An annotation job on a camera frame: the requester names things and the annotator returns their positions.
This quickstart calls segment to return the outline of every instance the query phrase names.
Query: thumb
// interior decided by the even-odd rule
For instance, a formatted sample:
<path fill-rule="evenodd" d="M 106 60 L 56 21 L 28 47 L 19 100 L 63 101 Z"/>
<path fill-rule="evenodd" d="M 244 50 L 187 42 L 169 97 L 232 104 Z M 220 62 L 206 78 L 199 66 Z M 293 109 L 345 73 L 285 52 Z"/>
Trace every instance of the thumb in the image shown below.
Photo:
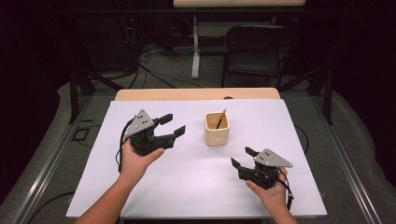
<path fill-rule="evenodd" d="M 147 166 L 149 166 L 150 164 L 152 164 L 154 161 L 158 160 L 158 158 L 161 157 L 161 155 L 165 152 L 165 150 L 163 148 L 158 148 L 155 151 L 152 151 L 150 154 L 148 154 L 147 156 L 143 157 L 144 160 L 147 163 Z"/>
<path fill-rule="evenodd" d="M 253 191 L 255 192 L 257 195 L 259 195 L 260 193 L 260 189 L 261 187 L 258 186 L 257 184 L 255 184 L 253 181 L 251 180 L 247 180 L 246 181 L 247 186 Z"/>

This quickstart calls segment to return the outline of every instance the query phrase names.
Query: beige cup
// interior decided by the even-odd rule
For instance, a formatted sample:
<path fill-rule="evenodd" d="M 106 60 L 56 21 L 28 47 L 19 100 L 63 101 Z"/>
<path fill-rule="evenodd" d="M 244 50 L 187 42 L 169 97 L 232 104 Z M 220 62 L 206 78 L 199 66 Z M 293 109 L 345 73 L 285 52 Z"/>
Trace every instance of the beige cup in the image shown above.
<path fill-rule="evenodd" d="M 227 144 L 228 134 L 230 131 L 230 122 L 227 113 L 221 120 L 221 124 L 217 129 L 219 119 L 222 112 L 214 112 L 205 116 L 205 141 L 210 147 L 221 146 Z"/>

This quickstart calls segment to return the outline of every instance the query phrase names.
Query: silver metal plate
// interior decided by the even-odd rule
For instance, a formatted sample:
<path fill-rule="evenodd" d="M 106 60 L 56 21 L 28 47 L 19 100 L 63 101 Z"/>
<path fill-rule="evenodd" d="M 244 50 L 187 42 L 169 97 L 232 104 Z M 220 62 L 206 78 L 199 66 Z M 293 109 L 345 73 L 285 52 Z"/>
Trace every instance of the silver metal plate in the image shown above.
<path fill-rule="evenodd" d="M 144 109 L 141 109 L 139 113 L 134 117 L 134 121 L 132 121 L 131 125 L 126 129 L 125 138 L 128 138 L 135 133 L 139 133 L 151 126 L 154 125 L 154 122 L 149 117 Z"/>
<path fill-rule="evenodd" d="M 283 159 L 282 157 L 278 156 L 275 152 L 270 149 L 265 149 L 261 153 L 259 153 L 255 158 L 254 161 L 271 167 L 293 167 L 291 162 Z"/>

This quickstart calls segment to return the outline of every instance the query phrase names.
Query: chair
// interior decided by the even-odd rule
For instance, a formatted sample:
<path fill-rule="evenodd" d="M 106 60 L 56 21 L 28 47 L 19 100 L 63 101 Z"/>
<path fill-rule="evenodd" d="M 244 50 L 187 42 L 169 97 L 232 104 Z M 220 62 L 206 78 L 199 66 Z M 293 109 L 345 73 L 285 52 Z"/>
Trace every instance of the chair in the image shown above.
<path fill-rule="evenodd" d="M 227 75 L 277 78 L 279 88 L 289 52 L 297 41 L 289 26 L 238 25 L 225 36 L 221 87 Z"/>

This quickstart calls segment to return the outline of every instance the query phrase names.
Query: forearm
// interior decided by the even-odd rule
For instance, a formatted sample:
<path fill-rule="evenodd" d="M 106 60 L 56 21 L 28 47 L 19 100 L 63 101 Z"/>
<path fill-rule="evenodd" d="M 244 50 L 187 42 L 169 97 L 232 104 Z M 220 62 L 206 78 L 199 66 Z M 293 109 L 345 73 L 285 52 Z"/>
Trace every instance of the forearm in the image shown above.
<path fill-rule="evenodd" d="M 75 223 L 115 223 L 133 187 L 117 180 Z"/>
<path fill-rule="evenodd" d="M 271 213 L 276 224 L 297 224 L 297 220 L 291 215 L 290 211 L 285 207 Z"/>

